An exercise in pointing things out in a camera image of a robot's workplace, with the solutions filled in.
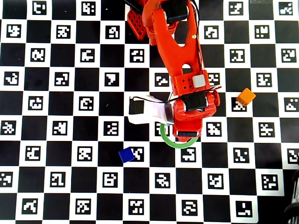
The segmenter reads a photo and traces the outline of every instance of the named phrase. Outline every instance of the white square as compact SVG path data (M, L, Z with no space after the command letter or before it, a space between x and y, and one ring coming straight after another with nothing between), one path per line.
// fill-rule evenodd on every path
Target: white square
M203 195L229 195L228 168L203 168L202 169L202 194Z
M82 209L78 208L79 205L76 203L86 203L82 206ZM96 220L97 219L97 194L96 193L71 193L70 199L70 220Z
M20 167L45 167L47 141L21 141Z
M129 214L129 201L132 206L139 205L144 207L143 215L130 215ZM150 220L150 194L123 194L122 195L122 220L123 221L149 221Z
M27 20L2 20L1 43L26 43L26 33Z
M187 149L175 149L177 168L202 168L201 142L195 142Z
M278 92L276 68L251 68L252 92Z
M149 68L149 67L150 67L150 45L149 44L125 44L125 68Z
M46 167L44 193L70 193L70 192L71 192L71 167Z
M291 2L292 4L279 7L279 4ZM274 20L279 21L298 21L298 1L279 0L273 1Z
M123 193L123 167L98 167L97 193Z
M24 78L25 67L0 67L0 89L2 91L23 91Z
M77 43L75 46L75 67L76 68L99 68L100 67L100 44Z
M264 190L262 185L265 185L262 181L262 175L275 175L278 181L278 190ZM282 169L256 169L256 192L257 196L285 196L284 192L284 174Z
M232 98L237 98L240 92L226 92L226 116L232 118L251 118L253 116L252 104L243 106L236 100L236 104L232 105Z
M50 67L50 43L26 43L25 67Z
M123 167L150 167L150 143L148 141L124 141L123 148L131 147L135 159Z
M167 68L149 68L149 91L172 92L171 77Z
M224 21L247 21L249 20L249 1L243 0L224 0L223 1L223 19Z
M227 142L228 141L227 126L228 126L228 122L226 117L204 118L202 120L201 142Z
M75 68L50 67L49 91L74 91Z
M43 193L18 193L16 203L16 220L42 220L43 219ZM33 199L33 204L22 205L23 199ZM22 211L35 211L36 214L22 214Z
M183 200L190 200L188 208L182 208ZM176 195L176 214L177 222L203 222L204 221L204 209L203 209L203 196L202 195L191 195L191 194L177 194ZM186 212L191 212L192 210L197 211L197 215L188 216L183 214L183 209Z
M228 142L228 168L255 169L255 158L253 142Z
M210 86L221 85L221 88L217 89L217 92L225 92L225 68L206 68L206 71L209 75Z
M47 116L49 111L48 91L23 92L23 116Z
M250 68L250 44L225 44L224 45L225 68Z
M52 20L52 1L42 0L43 4L27 0L27 20Z
M97 167L98 148L98 141L73 141L71 149L71 166Z
M0 115L0 128L3 130L7 130L3 128L2 121L4 122L5 127L10 127L10 123L5 121L15 121L15 134L0 134L0 140L4 141L20 141L21 140L21 129L22 129L22 116L21 115Z
M123 116L99 116L99 141L123 141L124 117Z
M101 21L101 44L125 44L125 21Z
M274 20L249 20L249 42L251 44L275 44L275 39Z
M176 169L150 167L149 168L149 193L150 194L172 194L176 189Z
M298 169L299 143L281 143L283 169Z
M74 92L74 116L98 116L99 92L75 91Z
M299 117L299 92L279 92L278 93L279 117L298 118Z
M76 1L76 20L77 21L100 21L101 2L97 0L78 0Z
M75 20L52 20L51 43L75 44L76 29Z
M224 21L200 21L200 44L224 44Z
M274 123L274 131L275 131L275 137L267 137L261 136L260 137L260 128L263 129L263 134L268 134L269 132L273 132L271 130L267 130L266 126L261 126L259 123ZM255 143L280 143L281 142L281 136L280 136L280 120L279 118L265 118L265 117L254 117L253 118L253 139Z
M299 43L277 43L275 50L277 68L299 68ZM289 62L294 57L296 62Z
M101 68L100 69L100 92L124 92L125 69L124 68Z
M230 195L230 221L234 223L257 223L258 222L258 210L257 210L257 196L249 195ZM252 217L237 217L236 201L251 202L252 210L246 210L247 214L250 212Z
M72 140L73 140L73 116L48 116L47 141L72 141Z
M13 176L11 175L5 176L5 172L12 172ZM19 184L18 166L0 167L0 179L3 181L3 183L0 183L0 193L18 193L18 184Z

